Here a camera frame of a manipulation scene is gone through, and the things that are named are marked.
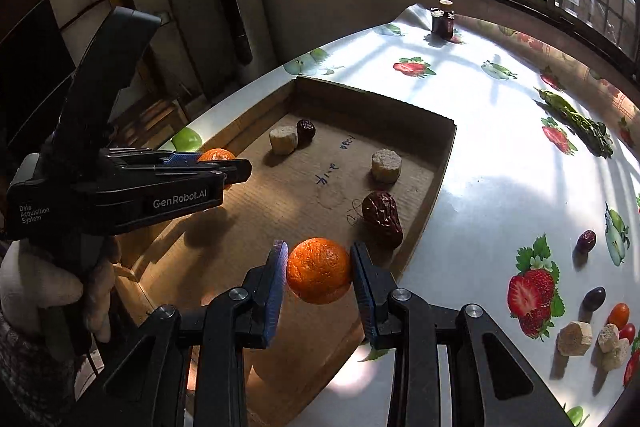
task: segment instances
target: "cherry tomato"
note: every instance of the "cherry tomato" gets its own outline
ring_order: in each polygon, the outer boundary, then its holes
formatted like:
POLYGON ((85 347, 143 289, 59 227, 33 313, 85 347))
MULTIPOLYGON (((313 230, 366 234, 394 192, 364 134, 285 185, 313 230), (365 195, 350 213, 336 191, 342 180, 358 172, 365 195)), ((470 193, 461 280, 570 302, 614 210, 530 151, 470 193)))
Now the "cherry tomato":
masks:
POLYGON ((628 339, 629 346, 634 343, 636 337, 636 327, 632 323, 627 323, 624 328, 620 330, 619 339, 628 339))
POLYGON ((619 330, 625 327, 629 321, 629 306, 624 302, 620 302, 613 306, 609 317, 607 318, 607 324, 615 324, 619 330))
POLYGON ((638 368, 639 359, 640 359, 640 349, 636 349, 631 355, 631 358, 629 359, 629 361, 626 363, 625 376, 622 379, 622 383, 625 385, 625 387, 627 386, 627 384, 629 383, 629 380, 631 380, 631 377, 634 375, 636 369, 638 368))

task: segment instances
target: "sleeve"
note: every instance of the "sleeve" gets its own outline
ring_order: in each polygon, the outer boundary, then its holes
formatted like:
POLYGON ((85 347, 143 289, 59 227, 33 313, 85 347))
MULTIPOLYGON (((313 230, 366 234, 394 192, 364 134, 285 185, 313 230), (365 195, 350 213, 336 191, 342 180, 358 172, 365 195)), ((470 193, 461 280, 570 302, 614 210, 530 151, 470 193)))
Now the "sleeve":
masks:
POLYGON ((0 377, 27 419, 58 427, 74 403, 74 360, 57 362, 43 340, 14 330, 0 311, 0 377))

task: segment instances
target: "wrinkled red date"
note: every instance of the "wrinkled red date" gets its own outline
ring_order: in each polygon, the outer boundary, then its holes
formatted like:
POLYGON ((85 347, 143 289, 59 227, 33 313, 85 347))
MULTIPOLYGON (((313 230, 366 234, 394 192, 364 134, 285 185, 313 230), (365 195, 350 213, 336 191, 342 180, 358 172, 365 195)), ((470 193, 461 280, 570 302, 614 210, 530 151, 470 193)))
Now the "wrinkled red date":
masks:
POLYGON ((396 200, 388 192, 372 192, 362 202, 362 217, 388 240, 390 247, 402 243, 402 227, 396 200))

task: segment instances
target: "metal bolt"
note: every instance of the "metal bolt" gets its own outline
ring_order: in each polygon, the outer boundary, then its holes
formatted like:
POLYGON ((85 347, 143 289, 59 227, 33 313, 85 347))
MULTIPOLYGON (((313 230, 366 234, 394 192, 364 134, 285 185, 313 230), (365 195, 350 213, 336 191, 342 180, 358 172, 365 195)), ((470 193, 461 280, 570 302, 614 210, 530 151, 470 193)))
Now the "metal bolt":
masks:
POLYGON ((391 292, 391 296, 396 301, 408 301, 411 298, 411 292, 404 288, 396 288, 391 292))
POLYGON ((465 307, 465 313, 469 315, 469 317, 473 317, 476 319, 478 317, 482 317, 484 310, 477 304, 468 304, 465 307))
POLYGON ((158 308, 158 312, 161 319, 168 319, 174 316, 175 308, 171 304, 163 304, 158 308))
POLYGON ((245 290, 242 287, 233 288, 229 292, 229 298, 232 301, 242 301, 242 300, 246 299, 247 295, 249 295, 249 293, 247 292, 247 290, 245 290))

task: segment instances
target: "green vegetable bunch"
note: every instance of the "green vegetable bunch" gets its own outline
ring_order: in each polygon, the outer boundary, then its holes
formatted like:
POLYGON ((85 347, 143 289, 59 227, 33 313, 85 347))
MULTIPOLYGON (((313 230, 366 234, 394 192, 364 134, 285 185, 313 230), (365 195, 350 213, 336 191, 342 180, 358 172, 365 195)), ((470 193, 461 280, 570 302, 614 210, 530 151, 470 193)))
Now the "green vegetable bunch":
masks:
POLYGON ((611 138, 602 122, 596 122, 578 113, 562 96, 549 90, 539 89, 546 110, 568 126, 595 156, 611 158, 611 138))

